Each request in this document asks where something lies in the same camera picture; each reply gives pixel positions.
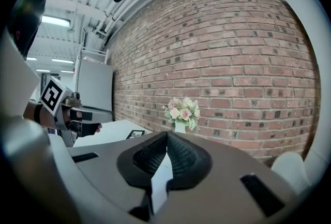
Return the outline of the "tall pale grey cabinet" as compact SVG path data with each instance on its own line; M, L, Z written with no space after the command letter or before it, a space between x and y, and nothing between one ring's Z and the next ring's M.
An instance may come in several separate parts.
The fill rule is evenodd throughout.
M73 75L74 90L82 106L112 111L113 68L103 63L78 59Z

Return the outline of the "black wrist watch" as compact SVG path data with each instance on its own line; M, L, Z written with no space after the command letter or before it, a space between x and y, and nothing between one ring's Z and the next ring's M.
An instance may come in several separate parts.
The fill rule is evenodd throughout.
M38 102L36 105L35 105L35 109L34 109L34 121L36 123L38 123L39 125L41 125L41 121L40 121L40 113L41 113L41 110L43 108L43 104Z

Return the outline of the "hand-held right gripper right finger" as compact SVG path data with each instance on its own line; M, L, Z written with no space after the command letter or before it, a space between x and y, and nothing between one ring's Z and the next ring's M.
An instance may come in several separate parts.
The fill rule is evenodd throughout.
M167 133L173 177L154 224L267 224L294 198L290 185L237 148Z

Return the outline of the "person's left forearm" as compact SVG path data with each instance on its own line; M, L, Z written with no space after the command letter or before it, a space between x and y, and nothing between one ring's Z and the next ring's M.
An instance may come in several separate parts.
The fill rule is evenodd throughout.
M34 121L34 109L36 104L37 102L35 101L30 100L28 102L23 114L23 117L25 119ZM56 129L56 124L53 115L44 106L40 113L40 121L42 127Z

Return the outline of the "black picture frame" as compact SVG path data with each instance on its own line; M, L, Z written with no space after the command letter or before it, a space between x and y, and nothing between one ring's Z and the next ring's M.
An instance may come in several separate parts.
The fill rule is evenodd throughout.
M145 134L145 130L132 130L126 139L132 139L136 137L140 137Z

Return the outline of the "white shell chair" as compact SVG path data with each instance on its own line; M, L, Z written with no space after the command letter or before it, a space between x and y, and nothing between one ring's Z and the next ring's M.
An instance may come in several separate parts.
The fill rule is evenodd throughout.
M304 161L298 153L282 153L275 159L271 170L281 176L297 195L311 187Z

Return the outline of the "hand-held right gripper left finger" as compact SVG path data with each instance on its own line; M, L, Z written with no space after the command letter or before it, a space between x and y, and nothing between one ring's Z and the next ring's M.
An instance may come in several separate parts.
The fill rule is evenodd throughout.
M167 200L166 132L106 144L72 147L70 156L88 182L119 209L150 220Z

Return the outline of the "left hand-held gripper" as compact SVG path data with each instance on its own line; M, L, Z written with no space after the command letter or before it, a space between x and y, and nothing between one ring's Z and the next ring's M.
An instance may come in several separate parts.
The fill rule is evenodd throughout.
M80 94L72 91L55 77L46 83L40 102L51 113L57 134L67 147L73 147L81 124L103 124L113 121L111 111L81 107Z

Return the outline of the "white round vase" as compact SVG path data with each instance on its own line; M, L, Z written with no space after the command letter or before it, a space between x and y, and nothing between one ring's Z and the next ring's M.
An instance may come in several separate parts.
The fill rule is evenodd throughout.
M186 133L186 124L183 121L175 121L175 132Z

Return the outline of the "pink and white flower bouquet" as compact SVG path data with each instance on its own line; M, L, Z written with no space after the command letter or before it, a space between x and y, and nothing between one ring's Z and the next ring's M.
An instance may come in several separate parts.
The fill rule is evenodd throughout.
M176 120L183 121L189 130L195 130L201 115L198 101L188 97L184 99L173 97L168 104L162 106L162 109L174 130Z

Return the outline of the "person's left hand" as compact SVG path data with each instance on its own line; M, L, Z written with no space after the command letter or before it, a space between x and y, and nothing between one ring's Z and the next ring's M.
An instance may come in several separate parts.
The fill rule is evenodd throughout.
M71 131L74 132L77 137L92 136L96 132L100 132L102 125L100 123L83 123L85 117L91 117L89 112L81 112L73 109L66 110L64 112L65 125Z

